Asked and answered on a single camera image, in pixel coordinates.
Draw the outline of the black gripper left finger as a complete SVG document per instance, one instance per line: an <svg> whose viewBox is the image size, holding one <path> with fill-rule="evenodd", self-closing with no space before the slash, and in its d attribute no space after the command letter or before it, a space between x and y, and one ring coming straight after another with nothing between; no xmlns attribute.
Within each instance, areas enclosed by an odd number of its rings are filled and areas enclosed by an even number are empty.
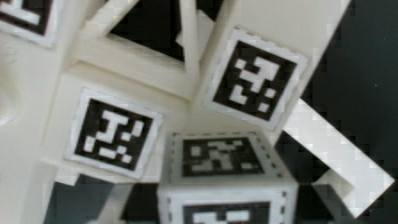
<svg viewBox="0 0 398 224"><path fill-rule="evenodd" d="M113 185L97 218L90 220L87 224L126 224L126 221L120 219L120 215L124 211L131 189L131 184Z"/></svg>

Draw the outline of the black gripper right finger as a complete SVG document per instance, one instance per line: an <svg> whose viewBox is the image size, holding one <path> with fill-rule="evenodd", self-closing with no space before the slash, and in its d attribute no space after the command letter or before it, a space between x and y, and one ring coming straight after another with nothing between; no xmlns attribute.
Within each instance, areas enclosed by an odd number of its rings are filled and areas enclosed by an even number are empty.
<svg viewBox="0 0 398 224"><path fill-rule="evenodd" d="M364 224L348 211L348 207L328 184L312 186L316 195L332 216L330 224Z"/></svg>

